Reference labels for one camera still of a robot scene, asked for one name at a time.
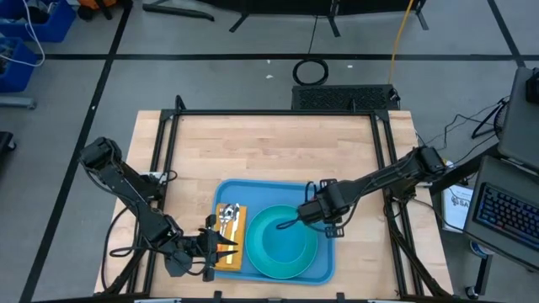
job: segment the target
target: teal plate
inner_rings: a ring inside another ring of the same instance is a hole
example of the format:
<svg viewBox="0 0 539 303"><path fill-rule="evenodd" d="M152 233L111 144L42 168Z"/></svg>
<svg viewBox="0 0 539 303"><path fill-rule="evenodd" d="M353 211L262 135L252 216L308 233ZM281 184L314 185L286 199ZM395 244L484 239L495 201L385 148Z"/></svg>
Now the teal plate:
<svg viewBox="0 0 539 303"><path fill-rule="evenodd" d="M285 230L278 224L297 218L296 208L271 206L251 221L245 248L253 266L273 279L290 279L303 273L317 255L318 235L300 221Z"/></svg>

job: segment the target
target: metal utensil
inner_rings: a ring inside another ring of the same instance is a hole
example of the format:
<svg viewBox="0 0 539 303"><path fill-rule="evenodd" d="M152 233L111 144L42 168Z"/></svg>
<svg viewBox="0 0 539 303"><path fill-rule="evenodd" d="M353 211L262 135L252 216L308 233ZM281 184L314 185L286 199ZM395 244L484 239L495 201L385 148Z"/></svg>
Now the metal utensil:
<svg viewBox="0 0 539 303"><path fill-rule="evenodd" d="M236 205L234 205L234 222L232 223L232 234L230 235L230 241L234 242L234 237L236 236L236 231L237 231L237 225L239 223L239 216L240 216L240 213L239 213L239 204L236 203ZM231 251L233 250L234 247L232 245L229 245L228 246L228 250ZM232 255L228 255L227 256L227 264L232 264Z"/></svg>
<svg viewBox="0 0 539 303"><path fill-rule="evenodd" d="M219 228L219 233L221 236L225 236L225 232L227 232L227 225L228 222L230 222L233 219L234 216L234 205L227 204L225 207L222 207L219 209L219 221L221 222L221 226Z"/></svg>

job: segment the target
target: wooden tabletop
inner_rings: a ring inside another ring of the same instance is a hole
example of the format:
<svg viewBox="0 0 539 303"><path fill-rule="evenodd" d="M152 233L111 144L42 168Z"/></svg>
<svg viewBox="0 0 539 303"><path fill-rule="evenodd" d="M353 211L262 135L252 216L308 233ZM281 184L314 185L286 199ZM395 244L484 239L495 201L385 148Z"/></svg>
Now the wooden tabletop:
<svg viewBox="0 0 539 303"><path fill-rule="evenodd" d="M390 112L398 157L417 145L411 114ZM159 112L141 111L127 163L147 172L157 133ZM386 164L389 163L383 127L379 129ZM166 148L161 153L160 165ZM172 169L178 179L168 186L164 212L171 215L186 235L198 234L204 225L217 185L228 178L306 182L323 178L356 179L377 170L376 154L368 117L362 116L182 116L174 148ZM430 203L428 190L418 189L418 198ZM354 218L346 226L346 237L336 240L336 269L324 285L275 284L235 279L202 282L201 277L171 278L158 256L152 283L154 297L212 297L221 290L228 298L333 299L344 292L347 299L397 298L390 236L382 214L382 192L363 197ZM116 202L115 214L124 205ZM446 257L432 210L409 203L408 213L419 259L440 285L452 292ZM124 214L109 240L109 249L128 247L134 217ZM409 263L404 254L408 292L413 293ZM106 277L110 284L128 258L108 258ZM137 289L146 269L141 263ZM96 291L102 290L100 280Z"/></svg>

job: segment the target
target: black keyboard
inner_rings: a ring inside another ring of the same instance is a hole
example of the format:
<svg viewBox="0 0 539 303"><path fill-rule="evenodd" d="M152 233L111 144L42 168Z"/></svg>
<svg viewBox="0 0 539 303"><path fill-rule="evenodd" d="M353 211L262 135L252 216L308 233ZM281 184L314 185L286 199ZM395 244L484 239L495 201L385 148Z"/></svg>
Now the black keyboard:
<svg viewBox="0 0 539 303"><path fill-rule="evenodd" d="M539 208L484 183L475 220L539 250Z"/></svg>

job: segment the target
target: concrete floor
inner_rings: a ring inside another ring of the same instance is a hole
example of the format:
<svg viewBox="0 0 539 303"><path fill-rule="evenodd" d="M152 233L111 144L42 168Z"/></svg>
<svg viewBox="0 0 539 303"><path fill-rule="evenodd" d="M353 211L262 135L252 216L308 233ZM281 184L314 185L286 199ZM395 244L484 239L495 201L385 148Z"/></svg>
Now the concrete floor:
<svg viewBox="0 0 539 303"><path fill-rule="evenodd" d="M178 3L212 13L216 22L145 13L136 2L117 53L275 54L308 50L313 17L251 16L231 34L228 28L238 18L237 13L187 1ZM513 0L497 4L524 59L539 58L539 3ZM111 21L102 16L89 23L76 20L63 43L45 44L45 52L56 56L35 70L25 92L15 94L36 98L37 109L0 109L0 130L12 131L19 144L3 164L0 181L3 302L19 301L83 122L92 113L95 117L88 138L83 139L90 142L108 136L127 151L137 111L170 108L176 94L182 95L190 109L290 108L295 60L115 60L107 74L106 68L103 72L106 56L81 61L62 56L108 54L121 14L115 10ZM337 18L340 38L333 37L326 19L319 19L312 52L391 54L402 16L381 13ZM488 61L463 57L462 61L397 62L393 82L403 99L402 108L412 111L418 133L428 141L440 134L456 113L473 114L508 95L517 65L487 0L429 0L424 16L430 30L423 31L412 15L399 53L502 55ZM387 81L390 62L335 60L328 65L327 84L379 84ZM539 61L526 61L526 65L539 66ZM315 66L305 65L301 70L304 81L319 73ZM108 77L100 95L95 89L102 75ZM451 132L441 155L459 159L466 154L478 143L469 138L474 127L469 122ZM442 141L433 144L441 147ZM92 294L113 202L77 170L33 300ZM465 237L446 231L441 237L454 292L464 295L464 286L475 281L479 259L468 251ZM538 301L538 283L538 274L496 258L483 298Z"/></svg>

